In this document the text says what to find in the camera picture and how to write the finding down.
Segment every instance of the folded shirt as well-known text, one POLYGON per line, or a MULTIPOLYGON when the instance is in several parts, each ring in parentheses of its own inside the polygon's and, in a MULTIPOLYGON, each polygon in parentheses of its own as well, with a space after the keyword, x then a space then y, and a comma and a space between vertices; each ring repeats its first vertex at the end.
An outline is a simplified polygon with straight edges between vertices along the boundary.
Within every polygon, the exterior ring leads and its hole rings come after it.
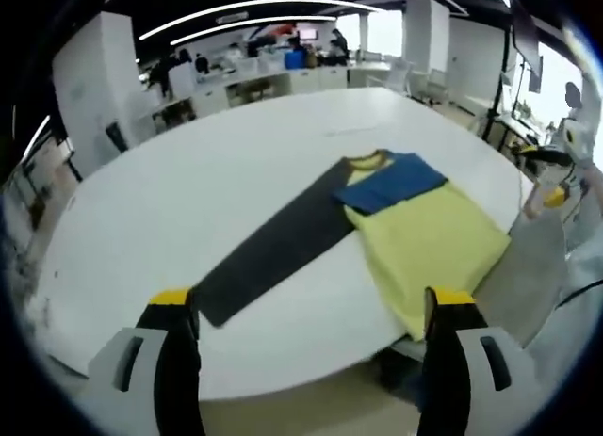
POLYGON ((362 215, 407 201, 442 186, 447 178, 414 153, 392 154, 392 164, 335 192, 334 197, 362 215))
POLYGON ((452 182, 364 216, 345 206, 384 302, 423 338, 425 289, 473 294, 511 238, 452 182))

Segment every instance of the office chair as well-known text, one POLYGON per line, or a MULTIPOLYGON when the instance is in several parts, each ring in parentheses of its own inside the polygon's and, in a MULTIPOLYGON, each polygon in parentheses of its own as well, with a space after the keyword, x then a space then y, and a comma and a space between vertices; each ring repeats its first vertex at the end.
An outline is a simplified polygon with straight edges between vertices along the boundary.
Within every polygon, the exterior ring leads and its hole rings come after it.
POLYGON ((448 104, 448 84, 445 72, 438 71, 437 69, 430 70, 425 89, 425 98, 428 99, 430 106, 433 106, 435 103, 448 104))
POLYGON ((409 78, 412 69, 412 63, 399 57, 392 62, 392 68, 389 71, 389 75, 387 75, 387 79, 385 81, 369 75, 367 76, 366 87, 383 86, 397 92, 400 95, 408 97, 411 95, 409 78))

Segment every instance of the gray cloth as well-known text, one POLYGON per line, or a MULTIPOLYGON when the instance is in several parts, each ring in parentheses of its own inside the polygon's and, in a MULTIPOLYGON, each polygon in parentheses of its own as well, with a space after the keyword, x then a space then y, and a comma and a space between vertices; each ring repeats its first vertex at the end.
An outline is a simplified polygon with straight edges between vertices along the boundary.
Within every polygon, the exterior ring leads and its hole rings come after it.
POLYGON ((572 222, 566 229, 567 250, 570 251, 588 241, 593 236, 593 228, 601 223, 601 207, 593 191, 582 198, 572 222))
MULTIPOLYGON (((603 279, 603 225, 567 261, 569 281, 559 301, 572 292, 603 279)), ((555 309, 542 330, 527 346, 536 364, 536 375, 552 394, 567 378, 594 335, 603 309, 603 287, 595 287, 555 309)))
POLYGON ((542 328, 569 280, 563 226, 555 214, 521 216, 511 244, 474 297, 489 326, 500 326, 522 347, 542 328))
POLYGON ((354 226, 333 194, 351 172, 350 163, 339 160, 243 240, 195 286, 195 309, 220 327, 350 234, 354 226))

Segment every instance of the wall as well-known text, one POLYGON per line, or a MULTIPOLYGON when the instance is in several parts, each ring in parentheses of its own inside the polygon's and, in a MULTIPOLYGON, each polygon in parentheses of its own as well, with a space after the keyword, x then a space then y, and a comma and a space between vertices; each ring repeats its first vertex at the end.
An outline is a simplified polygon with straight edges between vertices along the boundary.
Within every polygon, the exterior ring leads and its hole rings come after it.
POLYGON ((450 10, 444 5, 432 2, 431 16, 430 69, 446 72, 448 69, 448 49, 450 45, 450 10))
MULTIPOLYGON (((504 32, 501 29, 450 18, 448 86, 452 99, 468 95, 494 100, 503 51, 504 32)), ((512 43, 507 73, 512 81, 515 57, 512 43)))
MULTIPOLYGON (((318 32, 317 40, 304 40, 302 43, 310 43, 315 47, 320 47, 322 50, 329 51, 331 49, 331 40, 335 39, 333 30, 335 22, 325 22, 323 24, 310 24, 307 22, 298 23, 298 29, 316 29, 318 32)), ((354 49, 356 46, 348 45, 348 48, 354 49)))
POLYGON ((7 184, 0 195, 0 208, 4 212, 7 232, 20 251, 25 252, 33 236, 29 214, 14 189, 14 184, 7 184))
POLYGON ((118 110, 122 134, 130 146, 139 145, 132 118, 144 99, 136 64, 134 32, 130 17, 103 12, 101 14, 103 54, 107 80, 118 110))
POLYGON ((55 170, 63 163, 65 157, 58 148, 53 137, 49 137, 37 150, 27 163, 34 168, 29 173, 29 178, 37 190, 50 186, 55 177, 55 170))
POLYGON ((53 60, 58 109, 75 150, 73 164, 84 178, 119 155, 105 134, 120 115, 106 74, 102 29, 97 16, 53 60))
POLYGON ((23 170, 21 168, 15 170, 12 181, 13 183, 11 186, 19 189, 18 195, 20 199, 23 199, 25 206, 29 207, 34 203, 34 200, 36 200, 36 193, 31 187, 31 184, 23 176, 23 170))
POLYGON ((409 0, 403 18, 403 57, 415 64, 419 71, 427 72, 430 60, 432 25, 430 0, 409 0))

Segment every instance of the white office desk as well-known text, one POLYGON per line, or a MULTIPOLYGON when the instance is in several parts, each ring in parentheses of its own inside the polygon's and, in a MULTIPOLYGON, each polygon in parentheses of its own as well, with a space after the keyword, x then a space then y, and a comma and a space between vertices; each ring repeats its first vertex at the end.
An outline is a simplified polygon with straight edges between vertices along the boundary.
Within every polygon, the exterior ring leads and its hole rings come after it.
MULTIPOLYGON (((154 294, 196 283, 341 156, 377 148, 420 154, 504 231, 530 194, 531 183, 499 153, 388 89, 244 105, 152 139, 79 186, 41 268, 34 300, 49 304, 41 342, 86 373, 154 294)), ((371 280, 357 234, 223 328, 200 320, 203 400, 319 379, 404 334, 371 280)))
MULTIPOLYGON (((242 102, 236 103, 232 98, 232 93, 229 92, 229 88, 236 85, 266 79, 271 83, 274 96, 296 95, 320 90, 345 89, 348 86, 347 74, 348 69, 345 67, 213 74, 206 81, 196 84, 192 94, 182 100, 190 99, 197 117, 202 118, 241 105, 242 102)), ((135 119, 148 119, 177 102, 152 108, 144 114, 136 116, 135 119)), ((143 135, 141 138, 146 140, 148 137, 143 135)))
POLYGON ((391 64, 387 62, 354 62, 348 66, 350 71, 389 72, 391 64))

